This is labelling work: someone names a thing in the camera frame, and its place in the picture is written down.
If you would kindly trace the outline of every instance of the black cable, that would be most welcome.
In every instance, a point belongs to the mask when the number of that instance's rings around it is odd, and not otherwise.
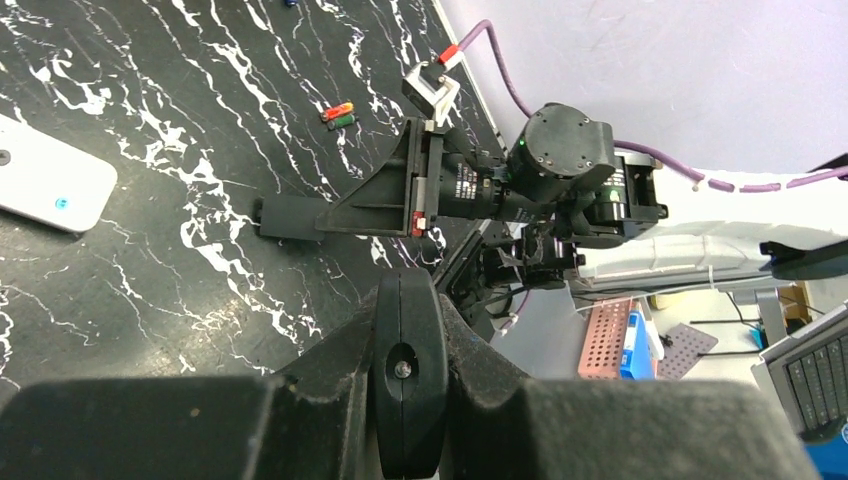
[[[817,309],[817,308],[813,308],[813,307],[811,307],[811,306],[807,305],[807,304],[806,304],[806,303],[804,303],[804,302],[799,302],[798,300],[795,300],[795,299],[794,299],[794,298],[792,298],[792,297],[787,297],[787,296],[784,296],[784,295],[778,295],[778,298],[782,298],[783,300],[786,300],[786,301],[792,302],[792,303],[794,303],[794,304],[798,305],[799,307],[806,308],[807,310],[809,310],[809,311],[811,311],[811,312],[818,313],[819,315],[826,315],[826,314],[825,314],[824,312],[822,312],[821,310],[819,310],[819,309]]]
[[[739,314],[739,321],[742,322],[742,325],[745,325],[751,330],[759,331],[759,328],[752,326],[751,324],[745,321],[745,316],[742,315],[742,309],[739,308],[739,304],[736,303],[736,300],[733,298],[733,295],[731,295],[730,292],[724,292],[724,294],[727,295],[728,300],[730,300],[730,303],[733,304],[733,308],[736,309],[736,313]]]
[[[761,277],[744,277],[744,278],[734,278],[734,279],[728,279],[728,280],[716,281],[715,283],[716,283],[716,285],[717,285],[717,286],[721,286],[721,285],[723,285],[723,284],[725,284],[725,283],[730,284],[730,285],[733,285],[733,284],[735,284],[736,282],[744,282],[744,281],[746,281],[746,280],[755,280],[755,279],[758,279],[758,278],[761,278]],[[669,289],[675,289],[675,290],[676,290],[676,289],[678,289],[678,288],[679,288],[681,291],[683,291],[683,290],[685,290],[685,289],[686,289],[686,287],[702,287],[702,286],[704,286],[704,285],[705,285],[705,282],[703,282],[703,281],[696,281],[696,282],[679,283],[679,284],[674,284],[674,285],[665,285],[665,286],[662,286],[662,287],[648,287],[648,288],[608,288],[608,289],[605,289],[605,290],[588,290],[588,291],[579,291],[579,292],[577,292],[577,293],[578,293],[578,294],[583,294],[583,295],[618,295],[618,294],[621,294],[621,293],[631,294],[631,293],[633,293],[633,292],[641,292],[641,293],[646,293],[646,294],[655,294],[655,293],[659,293],[659,292],[663,292],[663,291],[668,291]]]
[[[512,291],[512,287],[509,287],[509,286],[508,286],[508,287],[506,287],[506,292],[492,292],[492,293],[493,293],[493,294],[494,294],[494,293],[501,294],[501,293],[509,293],[509,292],[511,292],[511,291]],[[503,309],[501,309],[501,311],[500,311],[500,312],[498,312],[498,313],[493,313],[493,314],[492,314],[492,318],[503,318],[503,317],[508,317],[508,316],[509,316],[509,313],[510,313],[510,310],[512,310],[512,302],[513,302],[513,297],[509,297],[509,298],[507,298],[507,299],[506,299],[506,302],[504,302],[504,307],[503,307]]]
[[[736,313],[739,314],[739,322],[742,325],[745,325],[746,327],[750,328],[752,331],[759,332],[760,331],[759,328],[752,326],[751,324],[749,324],[748,322],[745,321],[745,316],[742,315],[742,309],[739,308],[739,304],[736,303],[736,300],[733,298],[733,295],[731,295],[730,292],[724,292],[724,294],[727,295],[728,300],[730,300],[730,303],[733,304],[733,308],[736,309]],[[705,321],[701,321],[701,322],[689,322],[689,323],[704,324],[704,323],[722,323],[722,322],[720,322],[720,321],[719,322],[710,322],[709,320],[705,320]],[[699,353],[697,356],[700,358],[700,357],[720,357],[720,356],[728,356],[728,355],[749,355],[749,354],[752,354],[752,353],[760,353],[761,351],[762,351],[761,349],[757,349],[757,350],[740,350],[740,351],[715,352],[715,353],[707,352],[707,353]]]
[[[722,356],[730,356],[730,355],[750,355],[752,353],[760,353],[762,350],[741,350],[738,352],[707,352],[707,353],[699,353],[698,357],[722,357]]]

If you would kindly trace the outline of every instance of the pink pegboard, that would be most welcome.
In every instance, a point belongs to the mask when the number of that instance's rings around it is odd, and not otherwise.
[[[629,298],[595,302],[577,367],[580,377],[621,378],[619,368],[630,306]]]

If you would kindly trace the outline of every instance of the keyboard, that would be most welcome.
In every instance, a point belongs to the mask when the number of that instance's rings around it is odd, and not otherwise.
[[[786,365],[807,430],[848,415],[848,335]]]

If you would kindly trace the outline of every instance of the screw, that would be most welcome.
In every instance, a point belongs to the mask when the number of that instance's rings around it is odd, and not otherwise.
[[[412,365],[409,362],[401,360],[395,365],[395,376],[403,380],[412,375]]]

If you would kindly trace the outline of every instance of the black clamp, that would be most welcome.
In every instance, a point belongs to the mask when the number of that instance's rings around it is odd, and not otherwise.
[[[430,275],[386,272],[377,295],[371,379],[380,464],[386,478],[430,478],[447,424],[444,320]]]

